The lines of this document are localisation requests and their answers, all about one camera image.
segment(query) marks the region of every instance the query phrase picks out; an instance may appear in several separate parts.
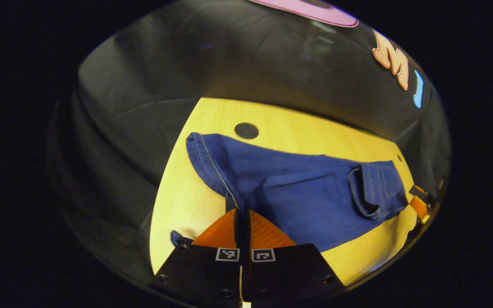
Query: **blue sticker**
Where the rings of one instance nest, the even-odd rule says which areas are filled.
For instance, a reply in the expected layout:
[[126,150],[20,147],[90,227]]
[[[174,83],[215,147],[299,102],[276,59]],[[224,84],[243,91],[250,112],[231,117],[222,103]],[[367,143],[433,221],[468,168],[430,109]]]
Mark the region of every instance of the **blue sticker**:
[[414,71],[416,73],[417,77],[417,88],[416,88],[416,94],[414,94],[414,103],[416,104],[416,107],[418,109],[421,108],[421,96],[423,95],[423,79],[419,75],[419,72]]

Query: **blue jeans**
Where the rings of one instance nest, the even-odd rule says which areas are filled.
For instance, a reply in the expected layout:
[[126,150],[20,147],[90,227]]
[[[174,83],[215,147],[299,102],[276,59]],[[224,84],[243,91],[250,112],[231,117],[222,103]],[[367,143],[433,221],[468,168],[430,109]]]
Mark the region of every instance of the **blue jeans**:
[[407,206],[392,161],[355,162],[289,154],[219,134],[191,133],[190,161],[226,210],[253,210],[296,244],[320,252],[372,230]]

